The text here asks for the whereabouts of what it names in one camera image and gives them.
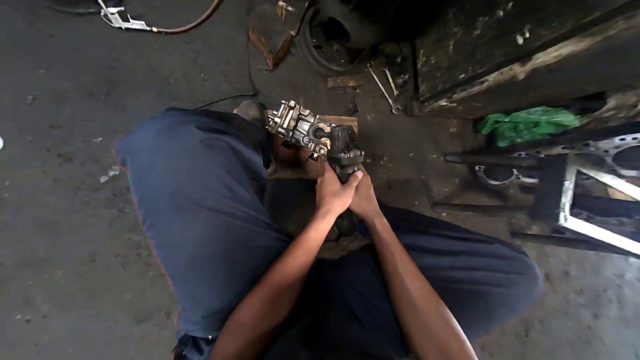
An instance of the wooden block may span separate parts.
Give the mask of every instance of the wooden block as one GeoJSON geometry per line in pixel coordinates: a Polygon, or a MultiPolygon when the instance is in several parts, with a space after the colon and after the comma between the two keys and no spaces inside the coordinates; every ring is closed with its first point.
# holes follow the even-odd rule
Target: wooden block
{"type": "MultiPolygon", "coordinates": [[[[358,132],[358,118],[347,116],[320,115],[320,119],[336,125],[351,125],[358,132]]],[[[317,179],[323,173],[324,158],[319,161],[309,159],[311,152],[295,145],[291,149],[282,147],[284,139],[272,135],[271,153],[276,162],[276,172],[271,177],[277,179],[308,178],[317,179]]]]}
{"type": "Polygon", "coordinates": [[[328,78],[326,80],[326,86],[328,88],[340,88],[343,86],[359,86],[362,84],[364,84],[363,75],[337,76],[335,78],[328,78]]]}

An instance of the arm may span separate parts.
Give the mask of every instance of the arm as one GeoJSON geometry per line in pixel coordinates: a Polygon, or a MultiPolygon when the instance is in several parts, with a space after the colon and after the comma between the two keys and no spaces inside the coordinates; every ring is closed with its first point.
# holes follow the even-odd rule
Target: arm
{"type": "Polygon", "coordinates": [[[391,303],[419,359],[477,360],[447,306],[423,276],[382,215],[365,173],[350,205],[364,219],[382,265],[391,303]]]}
{"type": "Polygon", "coordinates": [[[231,312],[209,359],[246,360],[262,354],[295,305],[324,238],[351,203],[361,177],[362,173],[356,172],[341,185],[325,164],[316,186],[313,219],[231,312]]]}

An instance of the shoe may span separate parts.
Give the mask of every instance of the shoe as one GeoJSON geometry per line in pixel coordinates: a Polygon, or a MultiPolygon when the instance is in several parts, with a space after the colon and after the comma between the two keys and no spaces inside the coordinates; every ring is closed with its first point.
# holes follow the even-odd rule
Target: shoe
{"type": "Polygon", "coordinates": [[[264,106],[253,100],[243,101],[235,110],[234,113],[240,115],[243,119],[256,125],[260,129],[267,127],[267,116],[265,115],[264,106]]]}

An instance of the navy blue pants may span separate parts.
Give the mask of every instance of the navy blue pants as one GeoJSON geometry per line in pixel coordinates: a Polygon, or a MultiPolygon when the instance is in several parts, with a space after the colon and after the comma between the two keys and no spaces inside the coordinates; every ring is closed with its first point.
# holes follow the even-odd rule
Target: navy blue pants
{"type": "MultiPolygon", "coordinates": [[[[180,303],[175,356],[205,359],[231,311],[291,241],[263,205],[265,131],[232,113],[170,108],[141,122],[115,153],[180,303]]],[[[516,245],[405,209],[383,212],[471,340],[540,292],[537,266],[516,245]]],[[[265,357],[317,352],[407,354],[370,245],[314,265],[265,357]]]]}

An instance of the leg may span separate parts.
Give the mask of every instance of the leg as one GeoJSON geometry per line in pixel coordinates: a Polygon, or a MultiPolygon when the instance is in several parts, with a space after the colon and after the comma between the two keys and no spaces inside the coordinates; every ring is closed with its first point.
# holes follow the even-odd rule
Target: leg
{"type": "Polygon", "coordinates": [[[217,337],[290,242],[262,205],[268,154],[256,149],[264,131],[242,124],[231,113],[168,109],[115,147],[181,304],[177,325],[200,338],[217,337]]]}
{"type": "MultiPolygon", "coordinates": [[[[470,340],[521,313],[540,292],[538,268],[521,248],[412,211],[383,212],[470,340]]],[[[322,291],[334,308],[349,309],[352,321],[387,351],[406,353],[373,246],[321,270],[322,291]]]]}

